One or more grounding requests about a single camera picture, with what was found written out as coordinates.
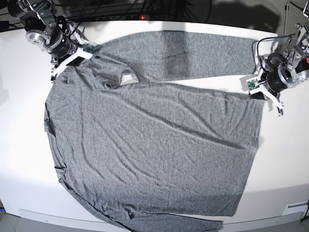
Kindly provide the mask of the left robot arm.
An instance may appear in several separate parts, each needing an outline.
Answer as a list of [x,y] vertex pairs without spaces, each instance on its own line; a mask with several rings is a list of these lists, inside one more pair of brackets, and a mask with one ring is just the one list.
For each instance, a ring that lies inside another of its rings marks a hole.
[[[246,80],[252,99],[270,100],[283,115],[280,93],[309,79],[309,25],[297,24],[294,34],[261,39],[256,45],[258,58],[257,74]],[[281,50],[266,56],[259,54],[259,45],[264,41],[284,39]]]

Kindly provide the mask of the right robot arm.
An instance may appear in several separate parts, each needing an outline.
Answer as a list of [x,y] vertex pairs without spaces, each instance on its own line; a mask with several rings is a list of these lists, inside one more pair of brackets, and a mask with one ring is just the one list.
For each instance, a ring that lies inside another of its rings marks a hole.
[[56,15],[52,0],[9,0],[8,13],[26,30],[26,39],[51,55],[51,81],[68,66],[78,66],[95,51],[78,30],[79,25]]

